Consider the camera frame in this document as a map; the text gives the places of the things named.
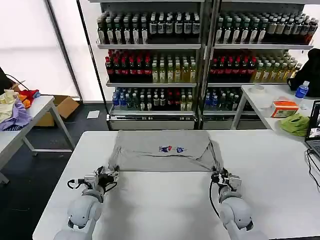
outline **purple cloth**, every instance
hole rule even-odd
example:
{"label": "purple cloth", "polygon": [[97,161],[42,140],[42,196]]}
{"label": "purple cloth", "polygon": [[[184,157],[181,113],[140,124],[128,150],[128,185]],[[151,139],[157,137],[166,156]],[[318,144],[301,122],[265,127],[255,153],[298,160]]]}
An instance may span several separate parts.
{"label": "purple cloth", "polygon": [[24,127],[31,120],[32,117],[27,113],[25,105],[17,98],[13,105],[12,116],[0,123],[0,131],[4,131],[13,125]]}

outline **laptop screen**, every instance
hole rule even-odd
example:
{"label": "laptop screen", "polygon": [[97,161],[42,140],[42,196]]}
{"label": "laptop screen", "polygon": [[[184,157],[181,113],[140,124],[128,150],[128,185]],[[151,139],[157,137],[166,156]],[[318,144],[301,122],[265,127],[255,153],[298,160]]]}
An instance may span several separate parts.
{"label": "laptop screen", "polygon": [[320,101],[314,101],[306,140],[320,139]]}

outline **white table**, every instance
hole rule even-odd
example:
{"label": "white table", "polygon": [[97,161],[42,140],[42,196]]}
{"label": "white table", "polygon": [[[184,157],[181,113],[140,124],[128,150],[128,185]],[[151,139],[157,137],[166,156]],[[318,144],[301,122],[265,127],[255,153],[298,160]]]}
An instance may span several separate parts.
{"label": "white table", "polygon": [[[22,128],[22,130],[0,131],[0,170],[7,164],[23,143],[25,143],[34,154],[38,152],[72,152],[72,150],[75,149],[74,141],[55,107],[54,99],[53,96],[40,96],[34,99],[31,107],[26,110],[33,119],[27,126]],[[47,111],[51,113],[54,121],[62,130],[70,149],[35,149],[27,140],[27,133],[37,124]],[[0,183],[1,182],[7,184],[9,180],[0,172]]]}
{"label": "white table", "polygon": [[[274,100],[277,100],[279,97],[286,97],[287,99],[294,100],[295,99],[295,92],[290,90],[290,87],[288,85],[262,85],[265,89],[264,93],[252,93],[251,88],[254,85],[242,85],[242,97],[240,99],[238,109],[235,113],[231,129],[235,130],[237,129],[240,116],[244,110],[245,104],[248,101],[250,105],[252,106],[255,113],[259,116],[263,124],[267,129],[276,131],[277,133],[288,135],[286,131],[282,130],[279,127],[279,120],[281,118],[273,118],[268,117],[264,113],[264,108],[270,107],[271,103]],[[311,98],[306,97],[302,100],[301,105],[304,105],[306,107],[305,110],[299,109],[298,113],[301,113],[302,115],[309,117],[311,114],[312,107],[314,105],[314,100],[320,100],[320,97],[318,98]]]}
{"label": "white table", "polygon": [[[320,235],[320,193],[308,174],[301,142],[271,130],[211,130],[224,166],[242,178],[254,227],[269,239]],[[106,165],[117,132],[84,132],[33,233],[52,240],[67,225],[67,207],[84,187],[67,181]],[[209,172],[121,172],[105,197],[93,240],[228,240],[209,201]],[[218,188],[212,198],[218,205]]]}

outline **shelf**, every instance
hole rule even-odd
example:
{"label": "shelf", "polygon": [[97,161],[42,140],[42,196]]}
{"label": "shelf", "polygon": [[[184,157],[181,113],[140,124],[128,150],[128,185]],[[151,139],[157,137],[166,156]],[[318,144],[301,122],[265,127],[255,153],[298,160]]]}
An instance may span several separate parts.
{"label": "shelf", "polygon": [[90,3],[201,3],[205,0],[88,0]]}
{"label": "shelf", "polygon": [[287,84],[286,82],[244,82],[244,83],[230,83],[230,82],[209,82],[208,88],[232,88],[232,87],[241,87],[242,85],[283,85]]}
{"label": "shelf", "polygon": [[294,44],[223,44],[217,43],[214,49],[273,49],[273,50],[310,50],[312,45],[294,45]]}
{"label": "shelf", "polygon": [[118,88],[195,88],[196,83],[120,83],[120,82],[109,82],[106,83],[107,87],[118,87]]}
{"label": "shelf", "polygon": [[320,4],[319,0],[222,0],[223,3]]}
{"label": "shelf", "polygon": [[[236,115],[236,111],[203,111],[204,116],[234,116]],[[257,115],[255,111],[244,111],[241,115]]]}
{"label": "shelf", "polygon": [[126,111],[126,110],[112,110],[111,116],[193,116],[193,111]]}
{"label": "shelf", "polygon": [[168,49],[168,50],[198,50],[201,44],[98,44],[99,49]]}

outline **dark floor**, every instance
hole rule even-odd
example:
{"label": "dark floor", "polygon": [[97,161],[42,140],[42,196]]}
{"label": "dark floor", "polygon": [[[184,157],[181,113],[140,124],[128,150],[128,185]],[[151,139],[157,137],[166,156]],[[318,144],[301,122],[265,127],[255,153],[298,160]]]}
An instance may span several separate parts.
{"label": "dark floor", "polygon": [[[100,110],[99,118],[87,119]],[[103,104],[83,104],[65,121],[75,143],[85,131],[107,131]],[[27,135],[35,148],[67,149],[57,127],[33,128]],[[32,234],[71,153],[39,153],[23,145],[1,172],[10,180],[0,186],[0,240],[32,240]]]}

